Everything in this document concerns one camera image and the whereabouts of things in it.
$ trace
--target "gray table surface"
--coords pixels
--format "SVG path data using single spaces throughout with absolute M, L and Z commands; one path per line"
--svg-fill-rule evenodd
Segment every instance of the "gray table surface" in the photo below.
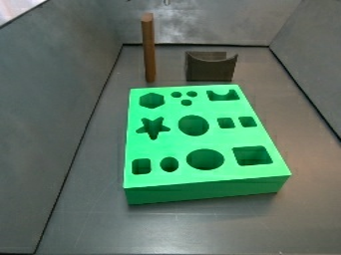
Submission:
M 121 188 L 128 92 L 147 84 L 141 47 L 125 46 L 38 254 L 341 252 L 338 139 L 267 48 L 159 46 L 153 86 L 188 85 L 188 50 L 239 54 L 232 82 L 292 176 L 276 194 L 128 206 Z

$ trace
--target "small square hole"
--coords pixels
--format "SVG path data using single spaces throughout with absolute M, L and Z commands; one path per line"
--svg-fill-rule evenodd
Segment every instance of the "small square hole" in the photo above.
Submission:
M 234 147 L 232 153 L 238 164 L 242 166 L 272 162 L 263 146 Z
M 239 117 L 239 123 L 244 128 L 256 127 L 252 117 Z
M 151 172 L 151 160 L 148 158 L 135 159 L 132 163 L 133 174 L 147 174 Z
M 231 118 L 217 118 L 219 128 L 235 128 Z

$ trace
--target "gray wall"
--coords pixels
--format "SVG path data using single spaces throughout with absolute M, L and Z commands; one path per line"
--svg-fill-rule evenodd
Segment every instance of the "gray wall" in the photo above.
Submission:
M 124 43 L 140 43 L 140 18 L 155 13 L 157 43 L 267 46 L 300 0 L 110 0 Z
M 0 253 L 32 253 L 121 48 L 100 1 L 53 0 L 0 30 Z
M 341 137 L 341 1 L 303 0 L 270 49 Z

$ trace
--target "brown block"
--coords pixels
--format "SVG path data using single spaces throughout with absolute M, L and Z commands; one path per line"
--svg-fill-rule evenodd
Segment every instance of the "brown block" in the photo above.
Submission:
M 155 22 L 153 14 L 145 13 L 141 18 L 143 27 L 143 44 L 144 44 L 144 67 L 145 81 L 152 83 L 156 76 L 156 61 L 155 61 Z

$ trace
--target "shape sorter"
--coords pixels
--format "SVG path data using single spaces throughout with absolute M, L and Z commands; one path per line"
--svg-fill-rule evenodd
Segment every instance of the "shape sorter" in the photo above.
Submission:
M 131 90 L 128 204 L 276 192 L 290 174 L 238 85 Z

